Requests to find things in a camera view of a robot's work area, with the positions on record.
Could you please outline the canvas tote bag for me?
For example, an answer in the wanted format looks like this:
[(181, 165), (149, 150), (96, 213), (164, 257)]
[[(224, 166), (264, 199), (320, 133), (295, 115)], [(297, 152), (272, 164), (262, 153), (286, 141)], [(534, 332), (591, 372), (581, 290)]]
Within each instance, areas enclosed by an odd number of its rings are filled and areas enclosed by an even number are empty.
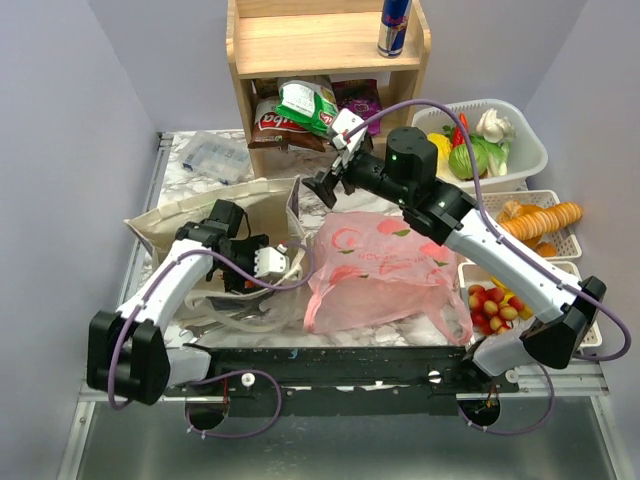
[(166, 328), (173, 319), (202, 321), (247, 333), (293, 322), (311, 272), (299, 187), (297, 177), (258, 179), (126, 220), (154, 272), (120, 313), (141, 305), (137, 322)]

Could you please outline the green white food packet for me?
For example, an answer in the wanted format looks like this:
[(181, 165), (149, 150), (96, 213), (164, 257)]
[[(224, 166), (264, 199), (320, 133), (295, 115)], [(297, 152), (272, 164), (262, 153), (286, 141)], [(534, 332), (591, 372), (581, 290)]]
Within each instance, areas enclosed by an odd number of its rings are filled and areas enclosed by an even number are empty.
[(278, 114), (314, 135), (328, 138), (328, 129), (338, 114), (337, 101), (326, 75), (280, 78), (277, 82)]

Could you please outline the pink plastic grocery bag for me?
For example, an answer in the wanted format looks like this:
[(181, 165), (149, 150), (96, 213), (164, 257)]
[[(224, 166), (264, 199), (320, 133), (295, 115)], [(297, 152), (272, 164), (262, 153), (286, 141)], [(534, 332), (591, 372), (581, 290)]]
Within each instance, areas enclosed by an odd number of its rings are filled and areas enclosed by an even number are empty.
[(313, 254), (306, 331), (330, 334), (424, 315), (450, 343), (470, 340), (472, 321), (457, 292), (457, 254), (401, 217), (332, 212)]

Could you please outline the green lettuce piece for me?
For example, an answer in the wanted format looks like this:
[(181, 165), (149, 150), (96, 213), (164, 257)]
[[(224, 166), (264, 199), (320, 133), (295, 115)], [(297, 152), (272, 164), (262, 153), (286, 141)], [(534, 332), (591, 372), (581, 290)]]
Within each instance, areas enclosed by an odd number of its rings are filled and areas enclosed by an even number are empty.
[[(486, 148), (478, 142), (473, 142), (472, 148), (476, 159), (477, 173), (482, 176), (489, 166), (489, 153)], [(471, 180), (473, 178), (471, 159), (465, 144), (458, 145), (451, 151), (448, 159), (448, 167), (451, 173), (459, 180)]]

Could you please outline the red chili pepper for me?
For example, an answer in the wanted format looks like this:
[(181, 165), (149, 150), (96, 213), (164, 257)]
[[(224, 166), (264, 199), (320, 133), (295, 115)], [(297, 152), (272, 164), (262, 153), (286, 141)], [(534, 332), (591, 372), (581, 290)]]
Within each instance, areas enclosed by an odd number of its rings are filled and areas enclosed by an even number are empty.
[(459, 120), (462, 124), (462, 128), (459, 128), (458, 126), (456, 126), (455, 129), (453, 130), (453, 134), (451, 137), (451, 143), (453, 148), (459, 145), (463, 145), (465, 143), (464, 133), (469, 132), (468, 121), (464, 113), (459, 114)]

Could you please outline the red lychee fruit bunch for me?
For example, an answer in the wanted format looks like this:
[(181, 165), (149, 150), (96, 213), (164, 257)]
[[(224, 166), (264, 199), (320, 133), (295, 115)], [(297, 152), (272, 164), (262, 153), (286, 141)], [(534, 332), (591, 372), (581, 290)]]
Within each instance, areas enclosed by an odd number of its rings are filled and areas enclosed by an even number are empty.
[(475, 329), (485, 335), (506, 333), (522, 320), (518, 310), (526, 305), (510, 290), (499, 286), (485, 288), (473, 284), (468, 288), (468, 308)]

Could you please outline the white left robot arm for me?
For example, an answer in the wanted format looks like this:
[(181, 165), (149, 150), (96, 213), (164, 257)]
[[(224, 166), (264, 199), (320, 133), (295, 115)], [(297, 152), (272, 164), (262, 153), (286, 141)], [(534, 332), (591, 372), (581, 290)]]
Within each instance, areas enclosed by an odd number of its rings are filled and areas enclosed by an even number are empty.
[(222, 372), (209, 353), (199, 347), (167, 348), (164, 335), (200, 280), (222, 271), (231, 293), (243, 293), (255, 281), (256, 255), (268, 247), (269, 238), (239, 238), (248, 223), (243, 208), (216, 201), (205, 219), (177, 229), (167, 257), (137, 293), (116, 311), (99, 311), (92, 318), (87, 384), (105, 392), (113, 409), (133, 401), (152, 405), (173, 385), (188, 383), (201, 395), (220, 387)]

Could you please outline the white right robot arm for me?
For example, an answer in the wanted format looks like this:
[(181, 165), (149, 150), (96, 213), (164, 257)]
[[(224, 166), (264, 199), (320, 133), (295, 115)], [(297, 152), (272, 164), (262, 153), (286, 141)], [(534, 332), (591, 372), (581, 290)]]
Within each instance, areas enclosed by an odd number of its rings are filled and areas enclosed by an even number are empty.
[(333, 123), (329, 132), (338, 158), (329, 170), (303, 181), (325, 205), (335, 205), (338, 184), (348, 193), (363, 189), (396, 203), (411, 230), (470, 259), (533, 310), (524, 325), (471, 347), (459, 370), (467, 389), (483, 391), (496, 376), (533, 362), (568, 366), (606, 292), (600, 279), (557, 269), (485, 219), (478, 199), (437, 178), (437, 147), (420, 129), (392, 130), (382, 158), (372, 155), (366, 130)]

